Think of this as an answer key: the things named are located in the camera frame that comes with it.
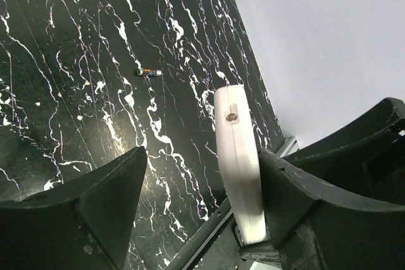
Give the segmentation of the AAA battery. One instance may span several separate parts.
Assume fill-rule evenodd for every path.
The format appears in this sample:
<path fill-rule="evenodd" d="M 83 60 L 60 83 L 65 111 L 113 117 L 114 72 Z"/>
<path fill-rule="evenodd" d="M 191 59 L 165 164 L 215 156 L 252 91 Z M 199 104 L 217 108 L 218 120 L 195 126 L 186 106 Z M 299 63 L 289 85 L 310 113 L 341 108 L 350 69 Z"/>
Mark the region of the AAA battery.
<path fill-rule="evenodd" d="M 137 70 L 137 75 L 143 77 L 159 77 L 162 75 L 162 71 L 140 68 Z"/>

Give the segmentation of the white remote control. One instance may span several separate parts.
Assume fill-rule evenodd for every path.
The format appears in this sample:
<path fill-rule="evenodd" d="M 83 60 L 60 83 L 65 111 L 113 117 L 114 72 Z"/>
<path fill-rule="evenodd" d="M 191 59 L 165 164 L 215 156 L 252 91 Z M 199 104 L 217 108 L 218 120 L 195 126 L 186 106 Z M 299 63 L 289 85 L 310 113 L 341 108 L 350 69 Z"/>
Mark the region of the white remote control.
<path fill-rule="evenodd" d="M 266 224 L 258 150 L 243 86 L 219 88 L 214 107 L 218 167 L 242 243 L 262 242 Z"/>

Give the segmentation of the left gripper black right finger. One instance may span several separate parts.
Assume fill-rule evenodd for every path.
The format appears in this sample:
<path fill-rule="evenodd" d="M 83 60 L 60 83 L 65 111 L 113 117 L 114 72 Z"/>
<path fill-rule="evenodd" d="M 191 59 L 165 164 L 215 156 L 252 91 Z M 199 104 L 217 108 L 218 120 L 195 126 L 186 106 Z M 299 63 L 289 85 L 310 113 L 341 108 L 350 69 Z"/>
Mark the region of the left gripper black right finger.
<path fill-rule="evenodd" d="M 392 97 L 289 156 L 259 153 L 284 269 L 404 268 L 404 103 Z"/>

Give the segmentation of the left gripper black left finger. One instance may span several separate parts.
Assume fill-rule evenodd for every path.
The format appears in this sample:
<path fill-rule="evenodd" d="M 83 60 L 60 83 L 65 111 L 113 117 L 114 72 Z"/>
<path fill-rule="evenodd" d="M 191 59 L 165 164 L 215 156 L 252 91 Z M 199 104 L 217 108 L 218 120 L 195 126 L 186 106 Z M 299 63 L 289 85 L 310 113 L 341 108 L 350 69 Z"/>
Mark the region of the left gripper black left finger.
<path fill-rule="evenodd" d="M 22 201 L 1 202 L 1 269 L 123 269 L 144 147 Z"/>

